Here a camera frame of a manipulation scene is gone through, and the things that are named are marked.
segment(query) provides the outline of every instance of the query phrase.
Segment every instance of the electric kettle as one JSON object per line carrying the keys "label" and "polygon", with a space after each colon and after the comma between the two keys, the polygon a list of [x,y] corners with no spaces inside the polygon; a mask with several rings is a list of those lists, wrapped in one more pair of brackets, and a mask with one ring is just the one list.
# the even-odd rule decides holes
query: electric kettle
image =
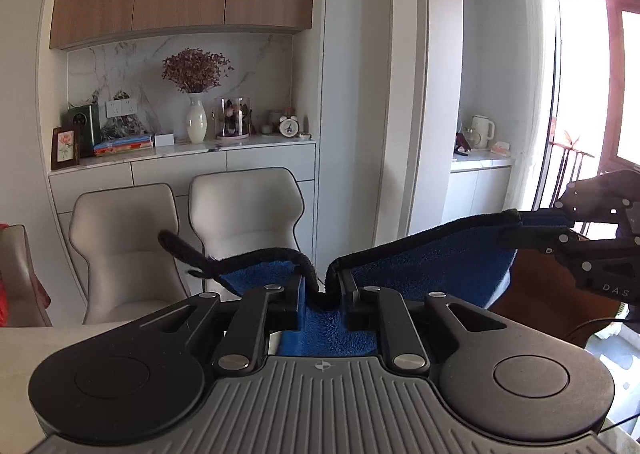
{"label": "electric kettle", "polygon": [[478,144],[474,145],[474,149],[486,149],[489,147],[489,140],[495,137],[495,124],[482,115],[474,115],[471,130],[478,133],[480,137]]}

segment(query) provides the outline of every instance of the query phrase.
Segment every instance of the picture frame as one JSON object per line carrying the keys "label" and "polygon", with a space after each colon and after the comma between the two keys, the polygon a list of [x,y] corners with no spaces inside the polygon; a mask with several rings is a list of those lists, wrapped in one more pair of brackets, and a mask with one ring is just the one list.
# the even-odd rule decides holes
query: picture frame
{"label": "picture frame", "polygon": [[51,138],[51,171],[80,164],[80,128],[56,127]]}

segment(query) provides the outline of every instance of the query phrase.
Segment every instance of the white curtain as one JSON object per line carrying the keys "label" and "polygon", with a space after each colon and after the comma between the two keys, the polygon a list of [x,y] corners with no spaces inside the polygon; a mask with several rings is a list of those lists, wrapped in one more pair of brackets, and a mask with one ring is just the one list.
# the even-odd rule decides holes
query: white curtain
{"label": "white curtain", "polygon": [[511,173],[504,208],[531,210],[546,147],[554,80],[556,0],[525,0],[529,39],[526,136]]}

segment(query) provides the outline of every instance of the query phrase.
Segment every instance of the electrical socket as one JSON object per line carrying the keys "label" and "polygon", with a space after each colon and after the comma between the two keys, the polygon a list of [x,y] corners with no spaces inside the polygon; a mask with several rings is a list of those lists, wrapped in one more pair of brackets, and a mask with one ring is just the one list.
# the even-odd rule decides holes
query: electrical socket
{"label": "electrical socket", "polygon": [[134,115],[138,112],[138,102],[135,99],[108,100],[107,118]]}

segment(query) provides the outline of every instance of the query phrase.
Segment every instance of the book stack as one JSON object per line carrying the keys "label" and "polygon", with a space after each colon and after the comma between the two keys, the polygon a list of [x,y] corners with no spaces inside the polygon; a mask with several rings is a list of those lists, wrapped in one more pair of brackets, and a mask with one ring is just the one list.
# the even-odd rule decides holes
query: book stack
{"label": "book stack", "polygon": [[96,157],[101,157],[114,153],[123,153],[125,151],[146,149],[147,147],[153,147],[153,145],[151,135],[136,135],[133,137],[108,140],[102,144],[94,145],[94,153]]}

